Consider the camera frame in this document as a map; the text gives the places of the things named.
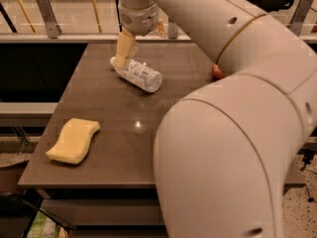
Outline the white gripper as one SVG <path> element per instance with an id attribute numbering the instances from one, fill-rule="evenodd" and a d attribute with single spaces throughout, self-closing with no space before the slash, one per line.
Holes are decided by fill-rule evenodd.
<path id="1" fill-rule="evenodd" d="M 139 48 L 136 36 L 146 36 L 152 32 L 160 38 L 166 39 L 167 33 L 162 19 L 159 18 L 157 4 L 145 9 L 130 9 L 120 3 L 119 15 L 124 29 L 118 36 L 115 65 L 118 68 L 124 68 Z"/>

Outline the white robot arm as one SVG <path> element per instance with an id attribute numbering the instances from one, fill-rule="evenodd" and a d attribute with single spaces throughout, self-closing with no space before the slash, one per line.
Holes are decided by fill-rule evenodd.
<path id="1" fill-rule="evenodd" d="M 282 194 L 316 126 L 315 52 L 246 0 L 119 0 L 125 30 L 168 15 L 226 73 L 183 97 L 157 131 L 168 238 L 283 238 Z"/>

